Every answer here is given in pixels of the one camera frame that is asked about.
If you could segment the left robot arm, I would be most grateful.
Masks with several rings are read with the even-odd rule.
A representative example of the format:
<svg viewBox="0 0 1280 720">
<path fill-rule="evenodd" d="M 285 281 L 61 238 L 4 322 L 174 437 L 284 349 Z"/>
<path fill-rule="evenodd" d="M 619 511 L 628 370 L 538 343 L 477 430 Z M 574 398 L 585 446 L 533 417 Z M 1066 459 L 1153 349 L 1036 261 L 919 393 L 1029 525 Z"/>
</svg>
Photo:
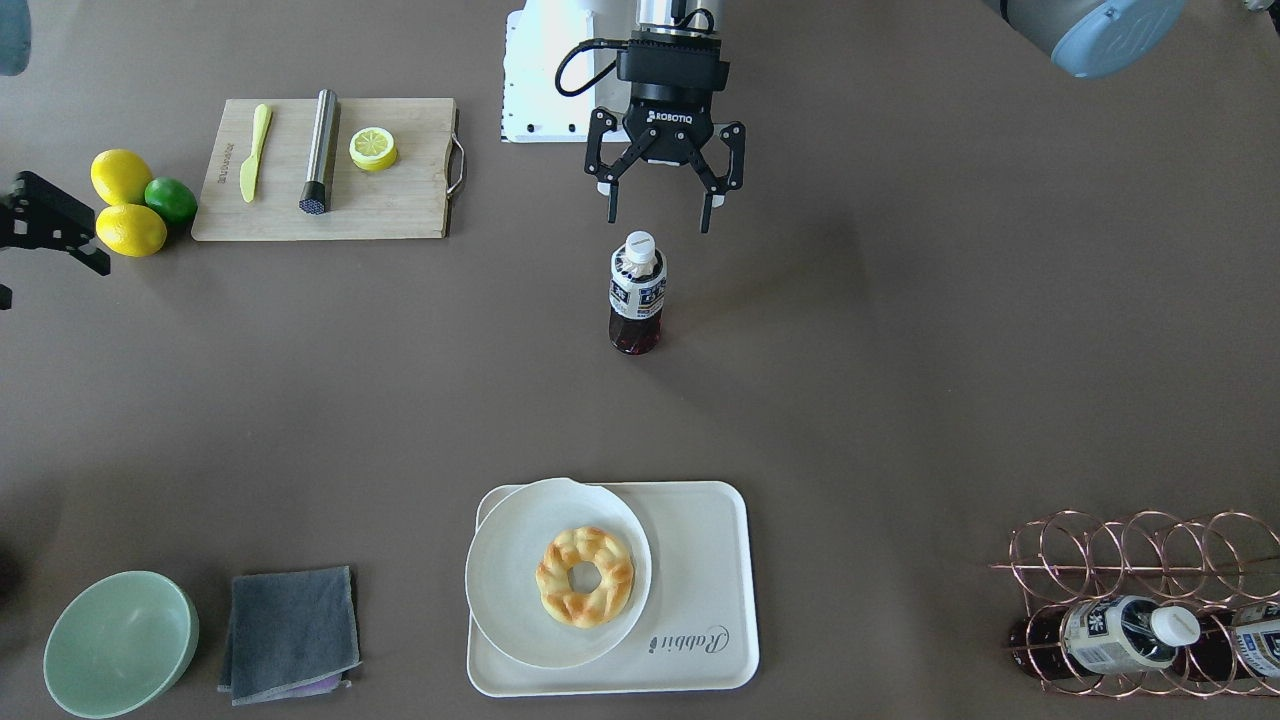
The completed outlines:
<svg viewBox="0 0 1280 720">
<path fill-rule="evenodd" d="M 1181 1 L 992 1 L 989 8 L 1073 77 L 1098 79 L 1146 55 L 1175 26 Z M 611 51 L 596 79 L 630 87 L 626 111 L 591 113 L 584 169 L 609 200 L 616 219 L 620 182 L 636 161 L 690 167 L 704 188 L 700 229 L 727 193 L 744 183 L 748 132 L 717 123 L 710 110 L 730 64 L 721 56 L 722 1 L 640 1 L 627 38 L 586 38 L 559 61 Z"/>
</svg>

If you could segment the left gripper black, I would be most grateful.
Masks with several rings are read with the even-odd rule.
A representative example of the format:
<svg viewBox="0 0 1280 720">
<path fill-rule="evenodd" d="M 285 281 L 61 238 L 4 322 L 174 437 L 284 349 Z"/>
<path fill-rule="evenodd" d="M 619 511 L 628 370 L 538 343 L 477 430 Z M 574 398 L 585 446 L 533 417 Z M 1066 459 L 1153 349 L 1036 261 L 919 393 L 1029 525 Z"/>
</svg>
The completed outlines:
<svg viewBox="0 0 1280 720">
<path fill-rule="evenodd" d="M 721 42 L 691 35 L 669 35 L 635 29 L 617 56 L 617 74 L 630 83 L 630 105 L 623 127 L 630 145 L 612 163 L 602 159 L 607 132 L 622 129 L 620 119 L 604 108 L 595 108 L 588 129 L 584 170 L 596 179 L 608 197 L 607 220 L 616 223 L 620 178 L 641 158 L 650 161 L 684 164 L 676 141 L 686 140 L 686 160 L 705 188 L 699 232 L 709 232 L 710 217 L 730 191 L 744 183 L 746 128 L 740 122 L 712 124 L 713 95 L 727 85 L 730 64 L 721 59 Z M 730 165 L 717 176 L 701 154 L 712 127 L 730 151 Z M 652 131 L 658 140 L 652 145 Z"/>
</svg>

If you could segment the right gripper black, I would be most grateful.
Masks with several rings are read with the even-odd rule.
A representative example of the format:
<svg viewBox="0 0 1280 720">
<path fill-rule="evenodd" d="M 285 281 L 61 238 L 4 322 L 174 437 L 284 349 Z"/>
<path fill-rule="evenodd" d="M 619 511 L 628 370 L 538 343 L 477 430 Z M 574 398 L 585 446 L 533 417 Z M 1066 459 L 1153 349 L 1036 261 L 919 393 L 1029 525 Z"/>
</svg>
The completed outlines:
<svg viewBox="0 0 1280 720">
<path fill-rule="evenodd" d="M 1 246 L 67 251 L 99 275 L 111 273 L 111 259 L 90 242 L 93 210 L 32 170 L 15 174 L 3 195 Z"/>
</svg>

